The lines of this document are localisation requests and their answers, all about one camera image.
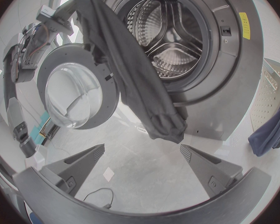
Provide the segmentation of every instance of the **dark gray cloth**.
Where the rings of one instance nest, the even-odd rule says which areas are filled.
[[[258,128],[248,141],[255,155],[262,156],[280,142],[280,108],[264,125]]]
[[[136,39],[101,0],[76,3],[84,42],[92,44],[96,62],[107,61],[122,102],[138,116],[152,139],[180,143],[186,122]]]

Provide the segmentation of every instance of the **navy blue cloth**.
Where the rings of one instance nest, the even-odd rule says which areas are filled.
[[[33,212],[31,212],[29,216],[32,224],[43,224]]]
[[[264,125],[258,128],[248,141],[255,155],[262,156],[280,142],[280,108]]]

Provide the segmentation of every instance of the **washing machine drum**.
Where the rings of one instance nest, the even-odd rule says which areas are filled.
[[[226,140],[256,92],[263,35],[252,0],[103,0],[134,35],[186,132]]]

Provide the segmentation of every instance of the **yellow warning label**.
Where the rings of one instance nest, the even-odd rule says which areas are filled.
[[[250,40],[250,25],[246,13],[239,13],[243,24],[243,38]]]

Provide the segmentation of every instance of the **orange wire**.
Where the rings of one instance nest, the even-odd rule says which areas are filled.
[[[42,44],[40,47],[38,47],[37,49],[35,49],[33,52],[31,52],[31,54],[28,56],[28,58],[30,58],[36,51],[38,51],[39,49],[41,49],[42,47],[44,47],[46,44],[48,44],[49,42],[49,30],[47,28],[47,26],[45,24],[41,24],[41,26],[44,26],[46,32],[47,32],[47,40],[44,44]],[[16,64],[16,77],[18,79],[19,77],[19,57],[20,57],[20,52],[18,54],[18,59],[17,59],[17,64]]]
[[[40,50],[42,47],[44,47],[45,45],[47,45],[48,42],[49,42],[49,30],[48,30],[48,28],[47,28],[47,26],[46,26],[45,24],[41,24],[41,26],[44,26],[44,28],[45,28],[45,30],[46,30],[46,32],[47,32],[47,40],[46,40],[46,42],[43,43],[40,47],[38,47],[38,48],[35,49],[33,52],[31,52],[31,54],[28,56],[28,58],[31,57],[35,52],[37,52],[38,50]]]

